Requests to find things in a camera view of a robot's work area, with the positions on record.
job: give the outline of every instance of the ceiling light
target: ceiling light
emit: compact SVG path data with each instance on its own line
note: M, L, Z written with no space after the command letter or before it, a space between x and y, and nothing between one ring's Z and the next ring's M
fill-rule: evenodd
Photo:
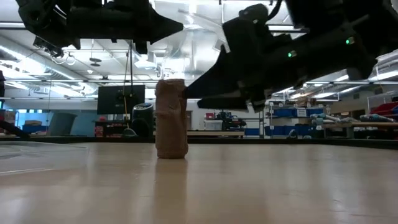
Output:
M156 68L156 64L153 62L148 62L146 60L139 60L134 63L137 68Z
M197 13L197 3L195 0L191 0L188 7L189 13Z
M317 94L317 95L315 95L315 96L313 96L313 98L324 98L324 97L328 97L328 96L331 96L331 95L334 95L335 93L320 93L320 94Z
M148 55L147 54L140 55L139 60L148 60Z
M293 96L291 96L290 99L296 99L296 98L300 98L302 96L304 96L304 95L301 93L297 93L297 94L294 94Z
M12 55L13 57L17 58L18 60L20 60L18 62L18 66L22 65L22 68L25 71L34 72L34 73L44 73L44 71L45 71L44 65L42 65L39 62L36 62L35 60L33 60L29 57L26 57L25 55L17 53L15 51L5 48L3 46L0 46L0 50L3 50L5 52L7 52L8 54Z
M184 24L184 28L186 29L201 29L201 26L196 24Z
M340 77L340 78L336 79L335 81L336 81L336 82L340 82L340 81L347 80L348 78L349 78L349 76L348 76L348 75L343 75L342 77Z
M387 78L394 77L394 76L396 76L396 75L398 75L398 72L397 72L397 71L387 72L387 73L379 74L379 75L377 75L377 76L375 76L375 77L372 77L372 78L369 79L369 81L384 80L384 79L387 79Z
M306 82L306 84L329 84L330 82L319 82L319 81L309 81Z
M348 88L348 89L346 89L346 90L341 91L340 93L348 93L348 92L353 91L353 90L355 90L355 89L357 89L357 88L359 88L359 86L352 87L352 88Z
M26 79L35 79L29 75L29 73L22 73L22 72L17 72L11 68L7 68L3 65L0 65L0 70L3 71L3 75L6 78L26 78Z
M292 30L300 30L300 29L294 29L294 26L278 26L278 25L269 25L269 30L272 32L273 30L277 31L292 31Z
M23 22L0 22L1 28L25 28L25 24Z
M40 73L40 74L36 74L36 73L26 73L26 75L32 75L32 76L49 76L52 75L51 73Z

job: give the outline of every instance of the red object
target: red object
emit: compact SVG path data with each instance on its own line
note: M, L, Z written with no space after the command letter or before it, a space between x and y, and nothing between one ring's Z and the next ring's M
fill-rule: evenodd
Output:
M206 113L206 119L215 119L216 116L214 113Z
M398 102L393 103L384 103L383 105L378 106L376 109L371 111L371 114L378 114L380 116L397 116L398 114L394 114L393 110L398 106Z

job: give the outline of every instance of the overhead duct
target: overhead duct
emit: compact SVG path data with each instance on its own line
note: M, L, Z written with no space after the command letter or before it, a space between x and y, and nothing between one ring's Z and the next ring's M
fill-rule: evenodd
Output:
M28 64L28 66L42 70L42 73L50 72L52 75L46 79L86 80L86 77L79 75L61 65L57 65L51 60L2 36L0 36L0 49L2 49L2 52L6 52L8 55L16 58L18 61L29 59L30 64ZM80 85L90 87L93 89L93 91L98 88L98 85L94 83L81 83Z

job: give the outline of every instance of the fluorescent light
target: fluorescent light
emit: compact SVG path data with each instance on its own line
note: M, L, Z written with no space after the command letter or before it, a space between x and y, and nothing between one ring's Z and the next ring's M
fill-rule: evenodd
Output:
M201 29L201 26L196 24L184 24L184 28L186 29Z
M23 22L0 22L1 28L25 28Z
M36 73L26 73L27 75L33 75L33 76L49 76L49 75L52 75L51 73L39 73L39 74L36 74Z
M148 60L148 55L147 55L147 54L142 54L142 55L139 57L139 60Z
M25 85L19 84L17 82L6 82L4 84L7 85L7 86L12 86L12 87L15 87L15 88L19 88L21 90L28 90L29 89Z
M346 89L346 90L341 91L340 93L348 93L349 91L353 91L353 90L355 90L355 89L357 89L357 88L359 88L359 86L352 87L352 88L348 88L348 89Z
M294 29L294 26L269 26L269 30L285 30L285 31L292 31L292 30L299 30L299 29Z
M321 81L321 82L319 82L319 81L309 81L309 82L307 82L307 84L329 84L330 82L323 82L323 81Z
M139 60L134 63L137 68L156 68L156 64L153 62L148 62L146 60Z
M342 77L336 79L335 81L336 81L336 82L340 82L340 81L347 80L348 78L349 78L348 75L343 75Z
M196 0L191 0L188 7L189 13L197 13L197 3Z
M29 75L29 73L22 73L22 72L17 72L11 68L7 68L3 65L0 65L0 70L3 71L3 75L6 78L26 78L26 79L34 79Z
M7 82L41 82L41 80L35 79L35 80L29 80L29 79L8 79L4 81L5 83Z
M328 96L331 96L331 95L334 95L335 93L320 93L320 94L317 94L317 95L315 95L315 96L313 96L313 98L324 98L324 97L328 97Z
M42 65L41 63L36 62L35 60L33 60L29 57L26 57L25 55L17 53L15 51L5 48L3 46L0 46L0 49L7 52L8 54L11 54L13 57L17 58L18 60L20 60L18 62L18 66L22 65L23 70L28 71L28 72L34 72L34 73L44 73L45 66Z
M397 71L387 72L387 73L379 74L379 75L377 75L375 77L372 77L372 78L369 79L369 81L384 80L384 79L387 79L387 78L394 77L396 75L398 75Z
M297 94L294 94L293 96L291 96L290 99L296 99L296 98L300 98L302 96L304 96L304 95L301 93L297 93Z
M295 91L295 90L293 90L293 87L289 87L289 88L287 88L287 89L278 91L278 92L276 92L276 93L286 93L287 91Z

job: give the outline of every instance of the cable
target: cable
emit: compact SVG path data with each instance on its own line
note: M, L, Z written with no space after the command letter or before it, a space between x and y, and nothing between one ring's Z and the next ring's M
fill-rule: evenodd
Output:
M282 0L278 0L276 2L276 5L275 5L274 9L272 10L272 12L268 16L268 21L273 19L276 16L276 14L278 14L281 5L282 5Z
M130 78L131 78L131 93L132 93L132 40L130 40Z
M123 98L124 98L124 112L125 112L125 114L126 114L126 117L127 117L127 101L126 101L126 94L125 94L125 87L126 87L126 80L127 80L127 68L128 68L128 65L129 65L129 56L130 56L130 53L129 52L127 52L127 59L126 59L126 71L124 72L124 82L123 82Z

